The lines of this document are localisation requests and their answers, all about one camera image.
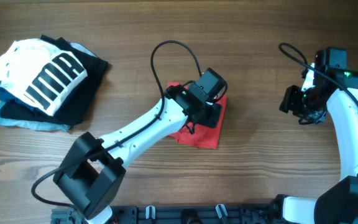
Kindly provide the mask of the red printed t-shirt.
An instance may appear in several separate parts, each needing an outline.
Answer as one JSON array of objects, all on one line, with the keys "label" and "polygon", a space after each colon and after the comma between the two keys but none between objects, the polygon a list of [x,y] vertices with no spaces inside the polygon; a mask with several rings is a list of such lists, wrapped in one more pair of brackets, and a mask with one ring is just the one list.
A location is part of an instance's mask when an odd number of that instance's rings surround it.
[{"label": "red printed t-shirt", "polygon": [[179,83],[170,82],[165,90],[165,96],[178,103],[180,111],[186,115],[185,125],[170,136],[178,143],[187,146],[216,149],[221,134],[227,96],[223,96],[216,102],[222,106],[220,120],[216,128],[207,128],[206,126],[192,123],[208,104],[204,100],[208,96],[201,89],[193,86],[185,87]]}]

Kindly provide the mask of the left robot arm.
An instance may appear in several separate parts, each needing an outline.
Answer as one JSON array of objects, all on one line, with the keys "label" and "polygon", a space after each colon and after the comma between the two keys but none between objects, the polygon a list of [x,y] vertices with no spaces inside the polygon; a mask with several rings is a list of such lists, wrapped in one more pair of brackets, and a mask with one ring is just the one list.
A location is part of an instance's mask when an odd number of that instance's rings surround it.
[{"label": "left robot arm", "polygon": [[196,82],[170,85],[163,99],[127,126],[99,138],[78,137],[53,181],[86,223],[107,223],[129,165],[188,123],[215,128],[222,110],[216,100],[226,90],[226,81],[211,68]]}]

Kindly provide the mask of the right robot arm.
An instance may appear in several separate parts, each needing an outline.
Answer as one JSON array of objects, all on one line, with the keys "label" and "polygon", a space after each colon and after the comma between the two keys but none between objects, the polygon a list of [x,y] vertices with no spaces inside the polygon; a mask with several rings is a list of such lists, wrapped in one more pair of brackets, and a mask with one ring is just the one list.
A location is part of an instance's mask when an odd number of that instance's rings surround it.
[{"label": "right robot arm", "polygon": [[340,179],[318,198],[278,195],[272,217],[286,223],[358,223],[358,72],[347,67],[347,51],[328,47],[308,63],[296,47],[279,50],[305,69],[302,86],[286,89],[280,111],[293,113],[300,125],[334,124],[340,157]]}]

